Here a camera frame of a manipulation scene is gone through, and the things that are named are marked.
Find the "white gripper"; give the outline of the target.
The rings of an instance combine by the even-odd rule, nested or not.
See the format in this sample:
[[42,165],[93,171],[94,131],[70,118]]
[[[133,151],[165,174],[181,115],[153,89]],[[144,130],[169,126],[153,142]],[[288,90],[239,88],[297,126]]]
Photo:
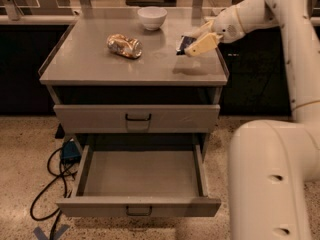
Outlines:
[[184,52],[188,57],[199,56],[216,49],[220,42],[233,43],[245,35],[238,8],[229,7],[221,11],[214,20],[193,31],[191,36],[196,41],[185,48]]

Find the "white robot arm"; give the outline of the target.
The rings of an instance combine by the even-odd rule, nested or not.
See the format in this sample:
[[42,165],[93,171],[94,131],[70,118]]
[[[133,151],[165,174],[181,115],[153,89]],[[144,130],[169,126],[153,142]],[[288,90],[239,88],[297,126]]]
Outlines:
[[191,32],[187,56],[277,27],[289,116],[241,125],[228,150],[231,240],[312,240],[304,185],[320,179],[320,41],[314,0],[243,0]]

